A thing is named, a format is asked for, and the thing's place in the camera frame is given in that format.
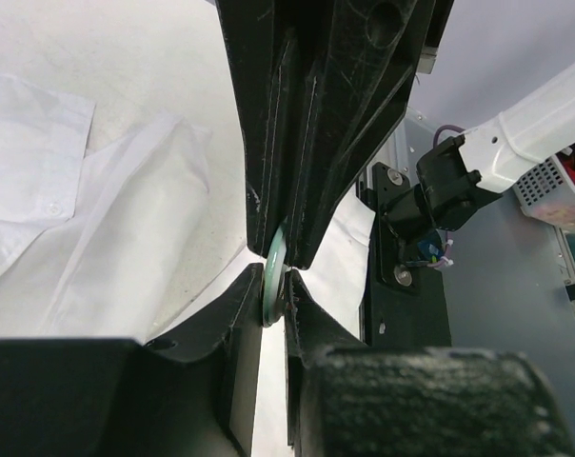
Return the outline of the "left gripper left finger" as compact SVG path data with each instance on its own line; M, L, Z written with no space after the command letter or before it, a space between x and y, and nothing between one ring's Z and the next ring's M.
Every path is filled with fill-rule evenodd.
M263 268L146 344L0 339L0 456L248 456Z

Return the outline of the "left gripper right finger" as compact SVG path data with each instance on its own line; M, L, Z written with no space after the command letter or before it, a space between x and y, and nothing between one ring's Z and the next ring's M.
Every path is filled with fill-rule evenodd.
M372 348L285 282L287 442L298 456L573 456L544 375L485 349Z

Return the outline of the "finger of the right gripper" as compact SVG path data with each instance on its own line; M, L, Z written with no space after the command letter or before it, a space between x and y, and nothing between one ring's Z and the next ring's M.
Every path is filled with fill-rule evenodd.
M267 257L279 228L289 260L327 230L335 149L324 144L332 1L217 4L243 137L248 247Z
M395 130L450 1L329 1L306 74L285 210L290 267L309 268L338 203Z

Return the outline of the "colourful painted round brooch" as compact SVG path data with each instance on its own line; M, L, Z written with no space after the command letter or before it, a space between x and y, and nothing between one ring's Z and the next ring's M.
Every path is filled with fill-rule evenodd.
M282 222L272 237L264 269L262 293L262 324L264 328L274 325L283 315L281 294L287 255L286 222Z

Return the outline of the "white garment shirt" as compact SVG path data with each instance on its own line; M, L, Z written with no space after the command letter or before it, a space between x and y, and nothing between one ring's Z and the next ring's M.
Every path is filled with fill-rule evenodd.
M208 204L208 129L86 149L91 100L0 74L0 338L147 340Z

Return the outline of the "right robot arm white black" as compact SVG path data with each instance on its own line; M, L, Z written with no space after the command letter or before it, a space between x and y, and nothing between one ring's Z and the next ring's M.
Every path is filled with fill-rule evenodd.
M245 151L248 247L308 268L349 188L406 114L448 1L221 1ZM411 243L457 230L575 143L575 64L418 162L419 184L383 217Z

